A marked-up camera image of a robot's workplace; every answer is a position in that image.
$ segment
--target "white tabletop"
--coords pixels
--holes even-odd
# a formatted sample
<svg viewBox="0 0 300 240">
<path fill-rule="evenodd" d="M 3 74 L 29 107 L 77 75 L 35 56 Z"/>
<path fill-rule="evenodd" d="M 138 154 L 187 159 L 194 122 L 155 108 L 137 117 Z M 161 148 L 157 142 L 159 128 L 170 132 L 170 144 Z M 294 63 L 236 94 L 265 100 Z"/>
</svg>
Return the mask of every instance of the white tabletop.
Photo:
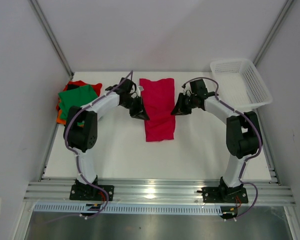
<svg viewBox="0 0 300 240">
<path fill-rule="evenodd" d="M 102 83 L 101 94 L 117 84 L 128 72 L 76 72 L 73 81 Z M 173 78 L 175 101 L 181 85 L 195 77 L 211 77 L 210 72 L 134 72 L 133 81 L 140 78 L 157 81 Z M 209 91 L 215 88 L 206 82 Z M 75 157 L 66 149 L 64 126 L 59 125 L 44 177 L 75 178 Z M 226 146 L 226 126 L 212 114 L 193 109 L 191 115 L 176 116 L 174 140 L 146 142 L 144 121 L 131 118 L 121 106 L 110 110 L 98 122 L 97 142 L 93 147 L 98 178 L 219 180 L 225 173 L 229 152 Z M 252 159 L 245 171 L 246 181 L 270 181 L 267 161 L 262 151 Z"/>
</svg>

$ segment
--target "folded green fabric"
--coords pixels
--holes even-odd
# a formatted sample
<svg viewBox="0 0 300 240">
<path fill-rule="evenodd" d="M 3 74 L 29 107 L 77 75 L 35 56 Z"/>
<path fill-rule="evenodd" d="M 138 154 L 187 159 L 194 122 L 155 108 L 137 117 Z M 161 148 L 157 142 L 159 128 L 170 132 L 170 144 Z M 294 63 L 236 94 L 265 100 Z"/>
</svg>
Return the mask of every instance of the folded green fabric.
<svg viewBox="0 0 300 240">
<path fill-rule="evenodd" d="M 69 109 L 72 106 L 81 107 L 95 100 L 98 95 L 91 85 L 80 86 L 76 89 L 62 91 L 58 93 L 61 102 L 59 107 L 62 110 L 60 119 L 67 120 Z"/>
</svg>

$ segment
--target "black mounting base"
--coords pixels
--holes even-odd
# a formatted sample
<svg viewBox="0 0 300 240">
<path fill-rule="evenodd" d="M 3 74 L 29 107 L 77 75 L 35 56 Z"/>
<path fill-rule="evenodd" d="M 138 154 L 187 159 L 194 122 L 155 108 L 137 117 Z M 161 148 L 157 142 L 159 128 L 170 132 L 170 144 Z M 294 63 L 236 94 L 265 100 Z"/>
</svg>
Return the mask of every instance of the black mounting base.
<svg viewBox="0 0 300 240">
<path fill-rule="evenodd" d="M 207 204 L 235 204 L 237 196 L 242 204 L 247 204 L 249 202 L 247 191 L 244 187 L 235 193 L 222 196 L 218 186 L 206 186 L 202 188 L 202 196 L 203 202 Z"/>
<path fill-rule="evenodd" d="M 98 178 L 92 183 L 102 189 L 104 189 L 109 195 L 109 201 L 111 202 L 114 198 L 115 186 L 113 185 L 98 185 Z M 75 180 L 74 185 L 71 187 L 70 200 L 76 201 L 104 201 L 100 190 Z"/>
</svg>

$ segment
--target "pile of clothes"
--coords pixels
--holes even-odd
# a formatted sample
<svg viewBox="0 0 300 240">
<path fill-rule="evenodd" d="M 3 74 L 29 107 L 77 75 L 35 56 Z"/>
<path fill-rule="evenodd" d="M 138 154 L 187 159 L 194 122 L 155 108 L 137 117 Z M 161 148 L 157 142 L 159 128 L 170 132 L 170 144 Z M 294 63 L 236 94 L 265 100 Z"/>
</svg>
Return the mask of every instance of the pile of clothes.
<svg viewBox="0 0 300 240">
<path fill-rule="evenodd" d="M 102 83 L 90 85 L 83 81 L 69 81 L 62 92 L 59 92 L 59 103 L 56 106 L 58 124 L 66 125 L 69 109 L 88 104 L 100 96 Z"/>
</svg>

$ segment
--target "white plastic basket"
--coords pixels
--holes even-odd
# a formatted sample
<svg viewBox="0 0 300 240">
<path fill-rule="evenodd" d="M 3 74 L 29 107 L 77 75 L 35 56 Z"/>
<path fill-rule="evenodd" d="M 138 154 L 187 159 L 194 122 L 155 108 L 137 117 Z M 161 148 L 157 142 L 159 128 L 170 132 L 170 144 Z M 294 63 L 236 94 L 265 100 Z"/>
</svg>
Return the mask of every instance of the white plastic basket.
<svg viewBox="0 0 300 240">
<path fill-rule="evenodd" d="M 272 102 L 272 96 L 254 64 L 244 58 L 213 61 L 219 95 L 235 109 L 256 109 Z"/>
</svg>

